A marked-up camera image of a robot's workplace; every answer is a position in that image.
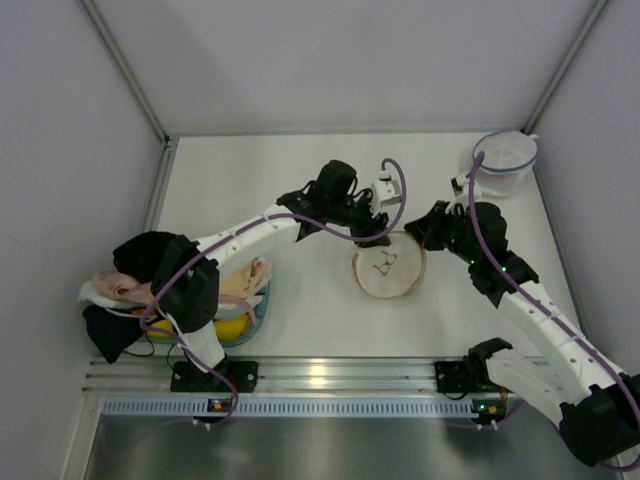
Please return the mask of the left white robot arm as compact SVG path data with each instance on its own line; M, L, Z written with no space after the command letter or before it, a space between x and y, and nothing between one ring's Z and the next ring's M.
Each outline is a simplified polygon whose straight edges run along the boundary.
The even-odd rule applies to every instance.
M352 190L356 170L331 160L303 188L280 196L263 213L220 233L190 240L175 237L151 283L152 306L172 323L188 361L216 377L226 354L213 320L220 303L220 283L269 251L325 231L359 247L387 245L397 224L384 209L406 205L406 179L391 173L398 163L385 159L370 187Z

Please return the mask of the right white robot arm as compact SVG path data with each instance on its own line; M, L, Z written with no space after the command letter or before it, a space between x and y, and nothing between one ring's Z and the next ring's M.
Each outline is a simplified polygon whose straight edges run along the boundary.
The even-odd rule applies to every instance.
M541 368L508 341L492 338L463 358L470 383L520 396L587 466L638 446L638 376L606 359L558 309L538 274L509 249L496 205L439 201L404 230L425 250L447 250L463 260L476 290L525 333L547 364Z

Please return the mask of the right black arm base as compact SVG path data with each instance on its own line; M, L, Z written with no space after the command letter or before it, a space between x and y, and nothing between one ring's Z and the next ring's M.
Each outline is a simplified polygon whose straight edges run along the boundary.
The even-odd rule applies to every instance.
M492 383L486 368L465 356L461 360L441 360L434 363L437 391L441 394L497 393L500 387Z

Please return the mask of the beige mesh laundry bag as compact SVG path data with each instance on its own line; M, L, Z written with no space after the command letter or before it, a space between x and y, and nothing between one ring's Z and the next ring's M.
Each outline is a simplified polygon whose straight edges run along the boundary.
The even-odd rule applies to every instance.
M388 239L389 245L359 249L352 259L358 286L378 299L411 295L426 271L426 253L410 234L392 232Z

